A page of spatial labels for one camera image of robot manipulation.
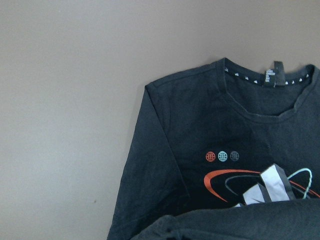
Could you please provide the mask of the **black graphic t-shirt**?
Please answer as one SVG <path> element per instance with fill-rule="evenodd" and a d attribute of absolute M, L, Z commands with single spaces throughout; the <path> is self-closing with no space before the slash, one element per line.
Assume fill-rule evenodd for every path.
<path fill-rule="evenodd" d="M 146 85 L 107 237 L 319 239 L 319 69 L 223 58 Z"/>

